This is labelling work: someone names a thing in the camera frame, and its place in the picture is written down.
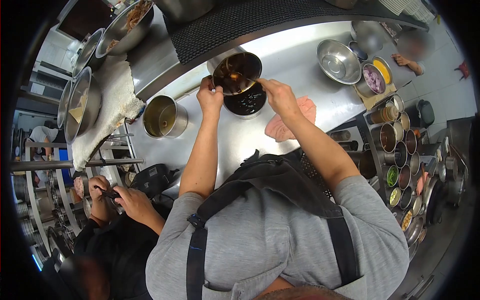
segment bottle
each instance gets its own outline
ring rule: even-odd
[[[351,134],[348,130],[341,130],[331,133],[330,137],[334,141],[348,141],[351,137]]]

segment hand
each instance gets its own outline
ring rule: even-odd
[[[113,189],[121,196],[121,198],[115,198],[115,202],[120,204],[125,209],[125,213],[133,220],[149,226],[152,219],[160,216],[144,192],[136,189],[125,189],[121,186],[116,186]]]
[[[396,63],[399,66],[406,66],[409,63],[411,63],[411,61],[407,60],[406,58],[404,58],[403,56],[401,56],[398,53],[397,54],[392,54],[392,58],[395,59]]]
[[[104,191],[109,190],[110,182],[105,176],[95,176],[88,180],[88,190],[90,191],[90,197],[92,197],[92,201],[94,202],[102,199],[102,191],[99,188]]]
[[[275,79],[260,78],[258,82],[262,84],[263,90],[267,93],[268,103],[284,122],[303,116],[289,85]]]
[[[200,103],[200,108],[204,116],[204,120],[207,120],[211,117],[220,117],[220,109],[223,104],[223,88],[217,86],[215,92],[212,92],[214,89],[212,83],[212,77],[207,76],[202,79],[200,83],[200,90],[197,93],[197,99]]]

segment black rubber mat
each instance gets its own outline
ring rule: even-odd
[[[357,2],[353,10],[343,10],[324,0],[225,0],[192,22],[177,25],[165,19],[165,23],[180,63],[186,64],[245,34],[285,22],[339,15],[392,18],[425,27],[409,16],[395,16],[375,0],[368,4]]]

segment green vegetable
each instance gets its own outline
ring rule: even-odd
[[[398,169],[396,167],[389,168],[387,173],[388,186],[392,187],[393,185],[395,185],[397,179],[398,179]]]

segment gray t-shirt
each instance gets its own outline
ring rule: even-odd
[[[360,279],[340,288],[328,224],[270,190],[251,188],[211,217],[205,227],[203,299],[252,299],[278,276],[292,285],[325,286],[353,299],[387,299],[408,269],[405,236],[362,176],[341,181],[342,206],[360,267]],[[186,263],[194,227],[187,217],[202,198],[185,193],[173,205],[146,266],[153,299],[186,299]]]

